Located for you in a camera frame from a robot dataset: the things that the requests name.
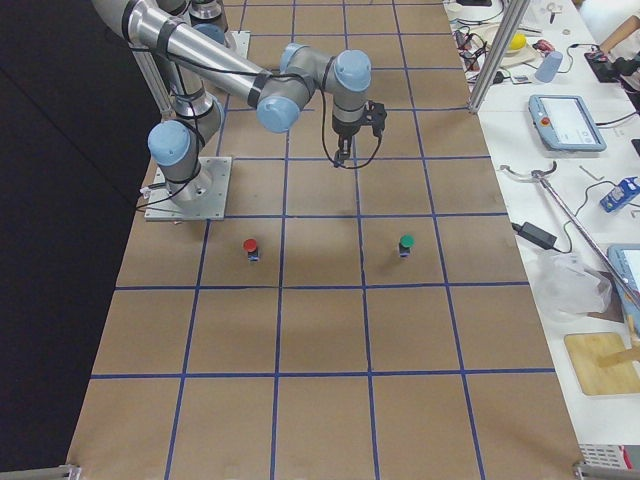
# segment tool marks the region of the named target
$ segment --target red bottle cap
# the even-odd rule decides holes
[[[254,238],[249,238],[244,241],[242,248],[247,253],[253,253],[258,249],[258,242]]]

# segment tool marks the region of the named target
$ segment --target green bottle cap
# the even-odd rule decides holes
[[[414,243],[415,240],[411,235],[403,235],[402,237],[400,237],[400,245],[402,245],[404,248],[411,248],[413,247]]]

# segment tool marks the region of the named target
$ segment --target blue tape grid line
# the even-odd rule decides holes
[[[400,35],[400,22],[398,19],[398,12],[397,12],[397,8],[396,8],[396,4],[395,4],[395,0],[392,0],[393,3],[393,13],[394,13],[394,17],[395,17],[395,21],[396,21],[396,26],[398,28],[398,37],[399,37],[399,41],[400,41],[400,51],[402,53],[402,61],[404,62],[404,66],[407,67],[407,60],[406,60],[406,55],[405,55],[405,50],[404,50],[404,42],[402,39],[402,35]],[[410,77],[409,77],[409,71],[406,70],[405,71],[405,76],[406,76],[406,80],[407,80],[407,85],[409,88],[409,98],[411,99],[411,105],[413,107],[415,107],[415,101],[414,101],[414,97],[413,97],[413,89],[411,86],[411,81],[410,81]],[[435,212],[435,202],[433,199],[433,194],[432,194],[432,188],[431,188],[431,181],[429,179],[429,173],[428,173],[428,168],[427,168],[427,160],[424,159],[424,147],[422,144],[422,135],[420,133],[420,124],[418,122],[418,115],[417,112],[414,110],[413,112],[413,120],[415,122],[415,127],[416,127],[416,134],[418,135],[418,145],[420,147],[420,154],[423,156],[423,166],[424,166],[424,174],[425,174],[425,180],[427,182],[427,194],[429,196],[429,204],[431,205],[431,211]],[[476,425],[475,425],[475,419],[474,419],[474,414],[473,414],[473,404],[471,402],[471,394],[469,392],[469,385],[467,383],[467,376],[464,373],[464,358],[463,358],[463,354],[462,354],[462,346],[460,343],[460,336],[459,336],[459,332],[458,332],[458,326],[457,326],[457,322],[456,322],[456,316],[455,316],[455,311],[453,308],[453,299],[451,296],[451,288],[449,287],[448,283],[449,283],[449,278],[447,275],[447,267],[446,267],[446,262],[445,262],[445,258],[444,258],[444,247],[442,245],[442,239],[440,237],[440,229],[438,226],[438,218],[434,217],[433,219],[433,225],[435,228],[435,235],[436,235],[436,243],[438,245],[438,253],[440,256],[440,265],[442,267],[442,275],[444,277],[444,282],[445,282],[445,290],[446,290],[446,294],[447,294],[447,302],[449,304],[449,314],[451,316],[451,326],[453,328],[453,335],[454,335],[454,340],[455,340],[455,344],[456,344],[456,352],[458,355],[458,362],[460,364],[460,377],[462,379],[462,386],[463,386],[463,390],[464,390],[464,396],[465,396],[465,401],[467,404],[467,413],[469,416],[469,426],[471,428],[471,436],[473,438],[473,446],[474,446],[474,450],[475,450],[475,454],[476,454],[476,462],[478,464],[478,471],[480,473],[480,478],[481,480],[486,480],[486,475],[484,472],[484,465],[483,465],[483,461],[482,461],[482,452],[480,451],[480,440],[478,439],[478,432],[476,429]]]
[[[527,286],[529,282],[433,282],[433,283],[391,283],[365,285],[291,285],[283,286],[283,290],[372,290],[372,289],[392,289],[392,288],[437,288],[437,287],[518,287]],[[116,287],[117,292],[139,292],[152,290],[195,290],[191,285],[135,285]],[[276,285],[200,285],[198,290],[251,290],[265,288],[280,288]]]
[[[220,148],[222,145],[222,135],[224,134],[224,129],[227,123],[227,110],[229,108],[229,101],[231,100],[231,96],[228,95],[227,99],[225,101],[225,105],[224,105],[224,109],[225,109],[225,115],[224,115],[224,120],[222,122],[222,124],[220,125],[220,134],[218,135],[218,145],[216,146],[216,156],[220,155]],[[185,381],[187,379],[187,372],[189,369],[189,355],[191,353],[191,341],[193,339],[193,331],[195,328],[195,322],[196,322],[196,312],[198,309],[198,299],[200,297],[200,285],[202,283],[202,273],[204,270],[204,260],[206,257],[206,253],[207,253],[207,243],[209,240],[209,232],[212,229],[212,223],[211,220],[207,220],[206,223],[206,227],[205,227],[205,231],[204,231],[204,236],[202,239],[202,249],[201,249],[201,253],[200,253],[200,263],[198,264],[198,274],[196,277],[196,284],[194,287],[194,294],[193,294],[193,306],[191,308],[191,319],[189,321],[189,331],[187,334],[187,342],[186,342],[186,346],[185,346],[185,352],[184,352],[184,360],[183,360],[183,364],[182,364],[182,374],[180,376],[180,386],[178,388],[178,399],[176,401],[176,409],[175,409],[175,413],[173,416],[173,426],[171,428],[171,439],[169,441],[169,452],[167,454],[167,463],[166,463],[166,467],[165,467],[165,472],[164,472],[164,480],[169,480],[170,476],[171,476],[171,466],[173,463],[173,454],[175,452],[175,446],[176,446],[176,437],[178,435],[178,425],[180,423],[180,411],[182,409],[182,399],[183,399],[183,395],[184,395],[184,385],[185,385]]]
[[[186,373],[96,373],[91,380],[189,379],[189,378],[326,378],[326,377],[428,377],[436,375],[526,375],[555,373],[551,367],[475,368],[470,370],[393,370],[366,372],[186,372]]]
[[[293,12],[291,14],[291,42],[293,42],[296,23],[296,0],[293,0]],[[286,238],[286,213],[287,213],[287,186],[289,183],[289,139],[290,133],[287,131],[287,141],[285,143],[284,154],[284,181],[282,186],[282,213],[280,229],[280,263],[278,272],[278,313],[276,320],[276,348],[274,362],[274,378],[273,378],[273,410],[271,419],[271,461],[269,465],[269,479],[276,478],[276,456],[278,444],[278,403],[280,398],[280,346],[282,339],[282,295],[284,293],[284,255],[285,255],[285,238]]]
[[[401,33],[400,31],[400,25],[399,25],[399,20],[398,20],[398,14],[397,14],[397,7],[405,7],[405,6],[424,6],[424,5],[431,5],[431,6],[441,6],[440,2],[434,2],[434,3],[403,3],[402,5],[396,4],[396,2],[394,0],[392,0],[389,3],[384,3],[384,4],[376,4],[376,5],[371,5],[371,7],[379,7],[379,6],[392,6],[393,7],[393,13],[394,13],[394,18],[395,18],[395,23],[396,23],[396,28],[397,28],[397,32],[396,33],[375,33],[375,34],[369,34],[369,33],[360,33],[360,34],[349,34],[347,31],[347,15],[348,15],[348,8],[350,7],[354,7],[354,6],[360,6],[360,7],[364,7],[364,6],[369,6],[366,4],[362,4],[362,5],[349,5],[347,6],[343,0],[342,2],[342,9],[343,9],[343,21],[344,21],[344,33],[343,34],[305,34],[305,36],[343,36],[345,39],[345,46],[348,48],[348,41],[349,41],[349,37],[350,36],[354,36],[354,37],[358,37],[358,36],[367,36],[367,35],[373,35],[373,36],[390,36],[390,37],[398,37],[399,41],[400,41],[400,50],[401,50],[401,54],[402,54],[402,58],[403,58],[403,64],[404,67],[402,68],[392,68],[392,67],[381,67],[381,68],[375,68],[374,70],[384,70],[384,71],[392,71],[392,70],[398,70],[398,71],[403,71],[405,73],[406,76],[406,81],[407,81],[407,85],[408,85],[408,90],[409,90],[409,96],[410,96],[410,100],[411,100],[411,105],[412,108],[410,109],[405,109],[405,108],[389,108],[389,111],[407,111],[407,112],[412,112],[413,113],[413,117],[414,117],[414,123],[415,123],[415,128],[416,128],[416,134],[418,137],[418,141],[419,141],[419,146],[420,146],[420,157],[401,157],[401,158],[397,158],[397,157],[379,157],[376,158],[377,161],[385,161],[385,160],[394,160],[394,161],[398,161],[398,160],[419,160],[423,163],[423,167],[424,167],[424,172],[425,172],[425,181],[426,181],[426,187],[427,187],[427,193],[429,196],[429,201],[431,203],[431,209],[432,212],[435,212],[434,209],[434,201],[433,201],[433,197],[431,194],[431,189],[430,189],[430,181],[429,181],[429,175],[427,172],[427,163],[429,160],[459,160],[459,159],[487,159],[490,158],[489,155],[468,155],[468,156],[431,156],[431,157],[426,157],[424,155],[424,149],[423,149],[423,145],[422,145],[422,139],[421,139],[421,134],[420,134],[420,128],[419,128],[419,123],[418,123],[418,118],[417,118],[417,112],[439,112],[439,111],[455,111],[455,110],[466,110],[466,106],[454,106],[454,107],[449,107],[449,108],[416,108],[415,106],[415,102],[414,102],[414,98],[413,98],[413,92],[411,89],[411,82],[409,79],[409,71],[414,71],[414,70],[458,70],[457,68],[454,67],[409,67],[407,65],[406,62],[406,56],[405,56],[405,50],[404,50],[404,45],[402,42],[402,38],[403,37],[407,37],[407,36],[424,36],[424,37],[428,37],[428,36],[450,36],[449,32],[442,32],[442,33]],[[261,6],[280,6],[282,7],[283,5],[276,5],[276,4],[264,4]],[[296,0],[293,0],[293,4],[292,5],[288,5],[291,6],[293,8],[293,15],[292,15],[292,32],[291,34],[268,34],[268,35],[261,35],[261,34],[252,34],[252,36],[254,37],[283,37],[283,38],[288,38],[289,40],[293,41],[295,36],[297,35],[297,33],[295,32],[295,11],[296,11]],[[304,5],[304,7],[311,7],[311,6],[315,6],[315,7],[324,7],[324,6],[336,6],[336,5],[326,5],[326,4],[322,4],[322,3],[317,3],[317,4],[307,4]],[[244,0],[242,5],[229,5],[227,6],[227,8],[242,8],[242,16],[241,16],[241,20],[240,20],[240,29],[242,29],[242,25],[244,22],[244,18],[245,18],[245,14],[246,14],[246,9],[247,9],[247,0]],[[242,109],[242,108],[237,108],[237,109],[232,109],[229,108],[229,100],[230,100],[230,96],[227,96],[226,102],[225,102],[225,111],[226,112],[230,112],[230,111],[243,111],[243,110],[249,110],[249,109]],[[223,124],[221,125],[221,129],[220,129],[220,134],[218,137],[218,145],[217,145],[217,155],[219,155],[220,153],[220,147],[221,147],[221,143],[222,143],[222,136],[224,133],[224,127],[225,127],[225,122],[223,122]],[[356,153],[356,158],[357,158],[357,145],[355,145],[354,147],[354,151]],[[247,158],[242,158],[239,157],[236,160],[274,160],[274,158],[253,158],[253,157],[247,157]],[[464,217],[464,216],[504,216],[506,215],[506,212],[488,212],[488,213],[451,213],[451,214],[437,214],[437,213],[432,213],[432,214],[425,214],[425,215],[366,215],[366,214],[362,214],[361,210],[360,210],[360,191],[359,191],[359,184],[358,184],[358,172],[356,171],[355,174],[355,181],[356,181],[356,203],[357,203],[357,215],[354,216],[345,216],[344,218],[355,218],[357,219],[358,222],[358,237],[359,237],[359,248],[360,248],[360,267],[361,267],[361,285],[354,285],[354,286],[345,286],[345,285],[339,285],[339,286],[292,286],[292,287],[285,287],[284,286],[284,248],[285,248],[285,228],[286,228],[286,219],[288,218],[343,218],[343,217],[334,217],[334,216],[313,216],[313,215],[309,215],[309,216],[291,216],[291,215],[287,215],[286,214],[286,199],[287,199],[287,178],[288,178],[288,164],[290,161],[326,161],[326,159],[324,158],[296,158],[296,159],[290,159],[289,158],[289,134],[287,133],[287,142],[286,142],[286,153],[285,153],[285,158],[281,159],[284,160],[285,162],[285,175],[284,175],[284,184],[283,184],[283,215],[236,215],[236,216],[228,216],[227,218],[279,218],[282,221],[282,227],[281,227],[281,248],[280,248],[280,272],[279,272],[279,279],[278,279],[278,286],[207,286],[207,285],[202,285],[201,281],[202,281],[202,273],[203,273],[203,266],[204,266],[204,260],[205,260],[205,256],[206,256],[206,248],[207,248],[207,241],[209,238],[209,232],[211,230],[211,228],[213,228],[213,224],[211,222],[207,222],[206,225],[206,229],[205,229],[205,233],[204,233],[204,238],[203,238],[203,245],[202,245],[202,250],[201,250],[201,255],[200,255],[200,263],[198,266],[198,273],[197,273],[197,278],[196,278],[196,284],[195,286],[121,286],[121,287],[117,287],[116,290],[117,291],[139,291],[139,290],[194,290],[194,300],[193,300],[193,304],[192,304],[192,311],[191,311],[191,318],[190,318],[190,324],[189,324],[189,330],[188,330],[188,336],[187,336],[187,342],[186,342],[186,346],[185,346],[185,353],[184,353],[184,359],[183,359],[183,367],[182,367],[182,372],[180,373],[150,373],[150,374],[94,374],[91,376],[91,379],[93,380],[126,380],[126,379],[163,379],[163,378],[169,378],[169,379],[179,379],[180,380],[180,386],[179,386],[179,390],[178,390],[178,397],[177,397],[177,401],[176,401],[176,408],[175,408],[175,414],[174,414],[174,420],[173,420],[173,426],[172,426],[172,432],[171,432],[171,439],[170,439],[170,444],[169,444],[169,452],[167,455],[167,462],[166,462],[166,469],[165,469],[165,480],[169,480],[170,476],[171,476],[171,467],[172,467],[172,461],[173,461],[173,456],[174,456],[174,452],[175,452],[175,444],[176,444],[176,438],[177,438],[177,432],[178,432],[178,425],[179,425],[179,420],[180,420],[180,411],[181,411],[181,407],[182,407],[182,401],[183,401],[183,396],[184,396],[184,387],[185,387],[185,382],[187,379],[192,379],[192,378],[210,378],[210,379],[214,379],[214,378],[273,378],[274,380],[274,396],[273,396],[273,413],[272,413],[272,439],[271,439],[271,465],[270,465],[270,480],[275,480],[275,475],[276,475],[276,445],[277,445],[277,418],[278,418],[278,394],[279,394],[279,379],[280,378],[323,378],[323,377],[366,377],[368,380],[368,391],[369,391],[369,408],[370,408],[370,417],[371,417],[371,433],[372,433],[372,447],[373,447],[373,451],[372,451],[372,455],[373,455],[373,461],[374,461],[374,471],[375,471],[375,477],[376,480],[380,480],[380,467],[379,467],[379,459],[378,459],[378,448],[377,448],[377,432],[376,432],[376,418],[375,418],[375,396],[374,396],[374,384],[373,384],[373,378],[375,377],[387,377],[387,376],[432,376],[432,375],[460,375],[462,378],[462,382],[463,382],[463,387],[464,387],[464,394],[465,394],[465,399],[466,399],[466,403],[467,403],[467,410],[468,410],[468,415],[469,415],[469,422],[471,425],[471,430],[472,430],[472,435],[473,435],[473,442],[474,442],[474,447],[475,447],[475,453],[476,453],[476,457],[477,457],[477,462],[478,462],[478,468],[480,471],[480,475],[481,478],[484,480],[485,479],[485,472],[484,472],[484,468],[483,468],[483,463],[482,463],[482,455],[481,455],[481,451],[480,451],[480,445],[479,445],[479,440],[478,440],[478,436],[477,436],[477,431],[476,431],[476,427],[475,427],[475,421],[474,421],[474,416],[473,416],[473,407],[472,407],[472,402],[471,402],[471,397],[470,397],[470,393],[469,393],[469,388],[467,385],[467,376],[473,376],[473,375],[487,375],[487,374],[551,374],[554,373],[555,370],[553,368],[512,368],[512,369],[470,369],[467,370],[464,367],[464,359],[463,359],[463,354],[462,354],[462,348],[460,345],[460,338],[458,335],[458,330],[457,330],[457,324],[456,324],[456,319],[455,319],[455,312],[453,309],[453,302],[452,302],[452,297],[451,297],[451,288],[452,287],[495,287],[495,286],[519,286],[519,285],[529,285],[528,282],[484,282],[484,283],[473,283],[473,282],[464,282],[464,283],[453,283],[453,282],[449,282],[448,281],[448,277],[447,277],[447,273],[446,273],[446,265],[445,265],[445,260],[444,260],[444,254],[443,254],[443,246],[441,243],[441,239],[440,239],[440,234],[439,234],[439,230],[438,230],[438,218],[443,218],[443,217]],[[439,255],[440,255],[440,261],[441,261],[441,266],[442,266],[442,270],[443,270],[443,275],[444,275],[444,282],[443,283],[423,283],[423,284],[402,284],[402,285],[367,285],[366,283],[366,274],[365,274],[365,270],[364,270],[364,244],[363,244],[363,233],[362,233],[362,219],[363,218],[421,218],[421,217],[425,217],[425,218],[432,218],[434,220],[434,226],[435,226],[435,231],[436,231],[436,240],[437,240],[437,246],[438,246],[438,251],[439,251]],[[453,369],[453,370],[407,370],[407,371],[374,371],[373,370],[373,365],[372,365],[372,356],[371,356],[371,343],[370,343],[370,337],[369,337],[369,323],[368,323],[368,311],[367,311],[367,290],[368,289],[378,289],[378,288],[422,288],[422,287],[444,287],[446,289],[447,292],[447,300],[448,300],[448,304],[449,304],[449,312],[451,315],[451,321],[452,321],[452,326],[453,326],[453,330],[454,330],[454,338],[455,338],[455,343],[456,343],[456,350],[457,350],[457,355],[458,355],[458,361],[459,361],[459,369]],[[274,359],[274,371],[273,372],[242,372],[242,373],[234,373],[234,372],[201,372],[201,373],[190,373],[188,372],[188,364],[189,364],[189,355],[190,355],[190,348],[191,348],[191,341],[192,341],[192,337],[193,337],[193,332],[194,332],[194,328],[195,328],[195,321],[196,321],[196,312],[197,312],[197,306],[198,306],[198,299],[199,299],[199,293],[202,290],[213,290],[213,289],[220,289],[220,290],[224,290],[224,289],[253,289],[253,288],[278,288],[278,313],[277,313],[277,333],[276,333],[276,349],[275,349],[275,359]],[[280,338],[281,338],[281,322],[282,322],[282,295],[285,289],[360,289],[363,292],[363,310],[364,310],[364,331],[365,331],[365,337],[366,337],[366,355],[367,355],[367,371],[366,372],[281,372],[280,371]]]
[[[349,48],[349,36],[347,27],[347,11],[344,1],[342,2],[343,19],[344,19],[344,41],[345,46]],[[358,155],[358,144],[354,141],[354,153],[356,159]],[[378,432],[376,428],[376,406],[375,406],[375,392],[373,385],[373,361],[371,355],[371,334],[369,330],[369,307],[367,302],[367,275],[364,268],[364,234],[362,231],[362,207],[360,202],[360,171],[354,170],[354,177],[356,182],[356,213],[358,223],[358,252],[360,255],[360,281],[362,288],[362,312],[364,321],[364,336],[365,336],[365,352],[367,356],[367,390],[369,394],[369,422],[371,425],[371,450],[373,456],[373,474],[376,480],[380,480],[380,460],[378,452]]]

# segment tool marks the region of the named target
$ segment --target white table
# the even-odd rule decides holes
[[[543,21],[544,38],[563,54],[573,43],[594,43],[582,19],[569,0],[554,0],[561,4],[563,13],[556,16],[553,24]],[[499,2],[492,7],[463,7],[459,17],[476,20],[490,17],[500,10]],[[546,170],[553,160],[558,170],[549,177],[554,188],[572,207],[577,208],[584,199],[584,190],[596,181],[580,166],[596,177],[605,177],[615,183],[623,177],[640,175],[640,158],[630,140],[640,138],[640,117],[633,116],[614,128],[602,129],[607,149],[600,154],[563,154],[547,150],[535,131],[527,102],[533,94],[580,95],[596,122],[619,118],[633,111],[633,106],[618,84],[601,84],[592,74],[584,60],[585,47],[572,49],[574,64],[567,74],[559,74],[549,84],[513,85],[508,81],[494,85],[482,104],[479,118],[485,139],[496,169],[502,164],[527,173],[533,169]],[[569,59],[565,55],[561,70],[566,70]],[[519,74],[531,75],[526,66],[510,69]],[[567,220],[564,213],[553,204],[550,196],[537,184],[515,182],[504,172],[496,172],[505,199],[509,216],[513,222],[534,223],[557,235],[559,248],[566,248],[566,237],[562,224]],[[640,214],[634,218],[632,207],[617,213],[607,214],[598,205],[611,186],[593,188],[589,203],[580,213],[594,239],[605,248],[612,243],[640,243]],[[574,252],[579,253],[587,264],[604,270],[580,234],[569,227]],[[539,256],[541,250],[518,237],[518,245],[527,275],[536,292],[541,278]],[[543,299],[536,296],[536,303]],[[571,333],[617,332],[627,340],[624,324],[599,320],[587,316],[549,314],[540,310],[543,328],[555,364],[567,408],[579,443],[601,445],[640,445],[640,394],[589,397],[582,393],[580,385],[564,345],[564,337]]]

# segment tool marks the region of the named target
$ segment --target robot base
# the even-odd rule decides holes
[[[231,177],[231,157],[200,157],[202,168],[213,177],[213,184],[194,205],[182,207],[172,200],[166,200],[148,207],[144,218],[148,222],[166,222],[183,220],[223,220],[227,205],[229,179]],[[164,175],[158,169],[154,178],[155,183],[163,183]],[[149,203],[168,197],[164,188],[152,190]]]

